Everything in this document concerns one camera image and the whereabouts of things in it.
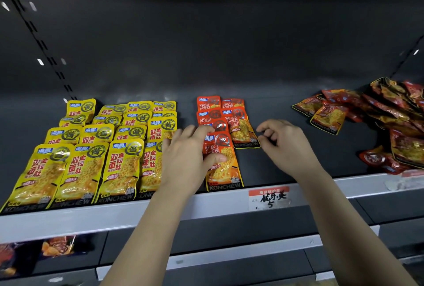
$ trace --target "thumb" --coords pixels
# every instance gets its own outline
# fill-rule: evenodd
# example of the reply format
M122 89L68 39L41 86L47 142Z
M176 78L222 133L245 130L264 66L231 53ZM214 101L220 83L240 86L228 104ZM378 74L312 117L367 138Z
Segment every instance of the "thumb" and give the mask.
M258 136L259 143L261 143L264 152L272 159L273 154L276 152L277 147L273 145L266 136Z
M225 162L226 160L227 157L221 153L211 153L207 155L203 160L204 172L206 173L212 167L212 165L219 162Z

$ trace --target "pile of snack packets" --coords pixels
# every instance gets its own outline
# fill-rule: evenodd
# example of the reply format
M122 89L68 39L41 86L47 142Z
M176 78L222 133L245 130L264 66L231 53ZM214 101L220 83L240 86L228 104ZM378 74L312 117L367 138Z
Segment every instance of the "pile of snack packets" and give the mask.
M353 90L323 90L293 105L311 124L337 135L345 118L385 130L387 146L364 151L366 164L390 174L424 168L424 86L380 78L366 94Z
M176 102L68 101L59 127L35 147L0 214L150 198L162 176L162 140L177 129Z
M258 138L249 123L244 100L219 96L197 97L197 122L210 125L215 132L209 133L203 143L203 155L222 153L227 161L215 164L206 174L208 191L240 189L244 187L236 149L257 149Z

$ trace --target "yellow snack packet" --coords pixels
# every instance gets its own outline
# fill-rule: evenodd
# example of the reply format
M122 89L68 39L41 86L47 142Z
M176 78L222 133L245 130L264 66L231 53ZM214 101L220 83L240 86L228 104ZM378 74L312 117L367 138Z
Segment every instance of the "yellow snack packet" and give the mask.
M87 121L87 116L79 115L79 116L65 116L62 117L59 121L59 127L68 127L72 125L85 126Z
M151 119L148 125L147 139L149 141L157 139L172 139L173 133L177 130L177 118L175 116Z
M123 115L127 110L126 104L118 104L118 105L105 105L103 106L99 114L100 116L110 116L110 115Z
M108 147L109 143L75 145L49 209L94 202Z
M77 125L64 127L52 127L47 131L44 144L78 144L82 132L82 127Z
M127 104L127 113L137 113L142 111L152 111L152 101L129 102Z
M110 116L102 116L97 115L93 118L92 124L112 124L115 128L117 128L122 121L121 115L110 115Z
M115 127L112 124L92 124L86 125L81 134L80 143L110 143L113 140Z
M94 116L94 109L96 107L96 100L94 98L85 101L68 101L66 104L66 116L75 117L85 115L87 123L89 123Z
M114 140L145 139L146 133L147 133L146 125L120 126L116 130Z
M143 150L142 139L126 139L111 143L96 203L134 200Z
M162 141L147 142L144 148L142 176L137 199L148 199L159 189L162 178Z
M167 101L167 102L153 102L153 112L169 112L177 110L176 101Z
M149 122L149 119L152 117L151 111L139 111L137 113L127 113L124 115L122 125L124 126L134 126L134 125L146 125Z
M152 114L152 118L155 118L155 117L170 117L170 116L177 117L177 112L174 112L174 111L153 112L153 114Z
M72 144L36 146L0 214L46 209L56 193L73 149Z

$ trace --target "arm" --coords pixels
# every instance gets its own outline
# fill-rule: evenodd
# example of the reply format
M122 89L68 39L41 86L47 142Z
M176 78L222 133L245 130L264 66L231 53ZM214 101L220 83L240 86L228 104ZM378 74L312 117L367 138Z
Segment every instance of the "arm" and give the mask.
M210 126L178 129L172 141L162 144L162 182L143 217L113 263L101 286L161 285L175 231L188 199L202 184L212 165L225 162L215 153L202 157L203 141Z
M322 168L299 127L267 120L257 131L264 132L265 153L299 183L340 285L416 285Z

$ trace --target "price tag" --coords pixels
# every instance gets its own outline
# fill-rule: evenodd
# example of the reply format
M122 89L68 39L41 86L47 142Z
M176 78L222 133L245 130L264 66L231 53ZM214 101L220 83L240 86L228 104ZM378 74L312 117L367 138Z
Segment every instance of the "price tag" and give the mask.
M249 190L249 211L286 208L290 205L290 187Z

